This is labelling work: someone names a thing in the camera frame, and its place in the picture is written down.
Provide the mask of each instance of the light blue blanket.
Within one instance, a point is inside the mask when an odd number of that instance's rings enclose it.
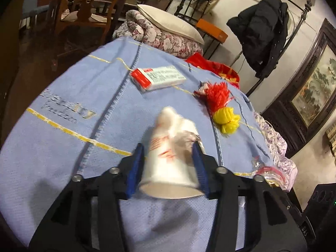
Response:
[[[180,89],[141,93],[117,58],[131,69],[174,65],[187,80]],[[131,38],[108,43],[55,80],[22,115],[0,154],[0,211],[20,241],[28,245],[72,174],[98,176],[124,157],[85,142],[86,138],[128,152],[138,142],[147,148],[155,119],[165,106],[194,121],[206,154],[231,171],[251,172],[255,158],[272,166],[251,103],[231,85],[235,99],[228,106],[249,127],[241,124],[228,137],[218,130],[216,144],[205,106],[190,94],[200,81],[223,80]],[[137,192],[120,202],[130,251],[204,252],[216,203],[204,196],[162,200]],[[243,247],[245,228],[243,198],[240,203],[237,249]]]

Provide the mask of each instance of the yellow string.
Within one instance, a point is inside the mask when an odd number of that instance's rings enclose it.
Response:
[[[127,66],[127,64],[124,62],[122,58],[117,58],[117,60],[121,61],[128,71],[132,71],[132,69]]]
[[[194,96],[194,93],[192,93],[192,92],[189,92],[188,90],[184,90],[184,89],[182,89],[182,88],[179,88],[179,87],[177,87],[177,86],[173,86],[175,89],[178,89],[178,90],[181,90],[182,92],[185,92],[185,93],[187,93],[187,94],[191,94],[191,95],[193,95]]]
[[[260,130],[258,130],[257,128],[254,128],[254,127],[252,127],[252,126],[250,126],[250,125],[247,125],[247,124],[245,124],[245,123],[242,122],[242,121],[240,121],[239,123],[241,123],[241,124],[243,124],[243,125],[245,125],[245,126],[251,128],[251,129],[253,129],[253,130],[256,130],[258,133],[261,133],[261,134],[262,134],[262,132],[260,132]]]
[[[143,47],[147,48],[148,50],[152,50],[152,48],[148,47],[147,45],[143,45],[143,44],[141,44],[141,43],[134,43],[134,42],[130,42],[130,41],[128,41],[128,42],[129,42],[129,43],[132,43],[132,44],[134,44],[134,45],[140,45],[140,46],[143,46]]]
[[[59,129],[61,130],[62,132],[66,133],[66,134],[69,134],[71,136],[74,136],[76,137],[77,139],[81,140],[81,141],[84,141],[84,142],[89,142],[91,143],[92,145],[96,146],[96,147],[99,147],[101,149],[104,149],[104,150],[108,150],[108,151],[112,151],[116,154],[120,154],[120,155],[124,155],[124,156],[130,156],[132,155],[132,153],[128,152],[128,151],[125,151],[125,150],[119,150],[117,148],[114,148],[110,145],[107,145],[107,144],[104,144],[104,143],[101,143],[101,142],[98,142],[97,140],[95,139],[91,139],[91,138],[88,138],[88,137],[85,137],[79,133],[76,133],[68,128],[65,128],[63,127],[62,125],[50,120],[49,118],[41,115],[40,113],[38,113],[37,111],[31,109],[31,108],[27,108],[27,111],[31,114],[33,114],[34,116],[36,116],[37,118],[43,120],[44,122],[48,123],[49,125],[53,126],[54,128],[56,129]]]
[[[186,68],[188,68],[188,69],[189,69],[188,65],[185,65],[185,64],[184,64],[184,63],[182,63],[182,62],[179,62],[179,64],[180,64],[180,65],[183,65],[184,67],[186,67]]]
[[[111,62],[108,61],[108,60],[104,60],[104,59],[98,58],[98,57],[96,57],[96,56],[94,56],[94,55],[89,55],[89,57],[94,58],[94,59],[97,59],[97,60],[100,60],[100,61],[103,61],[103,62],[111,63]]]

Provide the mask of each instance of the landscape painting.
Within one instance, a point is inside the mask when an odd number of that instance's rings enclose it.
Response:
[[[336,89],[336,55],[327,45],[311,76],[292,100],[309,126]]]

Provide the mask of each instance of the black jacket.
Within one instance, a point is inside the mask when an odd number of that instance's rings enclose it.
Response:
[[[275,69],[285,45],[287,8],[281,0],[262,0],[227,22],[242,45],[246,61],[260,79]]]

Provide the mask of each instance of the black speaker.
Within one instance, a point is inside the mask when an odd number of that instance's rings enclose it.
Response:
[[[329,251],[336,246],[336,183],[317,185],[303,214],[316,234],[309,252]]]

